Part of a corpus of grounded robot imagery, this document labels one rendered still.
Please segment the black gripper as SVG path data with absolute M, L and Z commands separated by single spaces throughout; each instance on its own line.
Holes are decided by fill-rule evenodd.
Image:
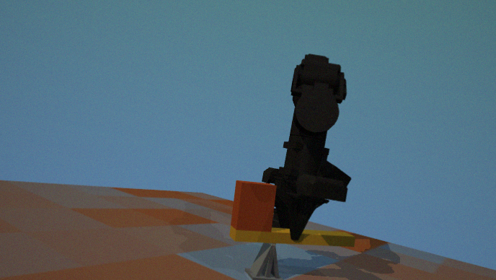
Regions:
M 290 229 L 298 241 L 315 209 L 329 200 L 346 202 L 348 188 L 343 181 L 318 177 L 322 155 L 329 155 L 325 141 L 305 136 L 289 136 L 284 167 L 267 168 L 262 182 L 277 186 L 275 208 L 280 228 Z M 328 200 L 327 200 L 328 199 Z

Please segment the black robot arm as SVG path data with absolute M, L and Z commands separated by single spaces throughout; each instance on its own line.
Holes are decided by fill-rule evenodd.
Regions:
M 296 65 L 291 86 L 295 105 L 290 135 L 326 141 L 327 131 L 337 122 L 340 104 L 347 96 L 347 80 L 340 64 L 329 58 L 306 54 Z M 318 177 L 340 180 L 346 186 L 352 178 L 322 155 Z

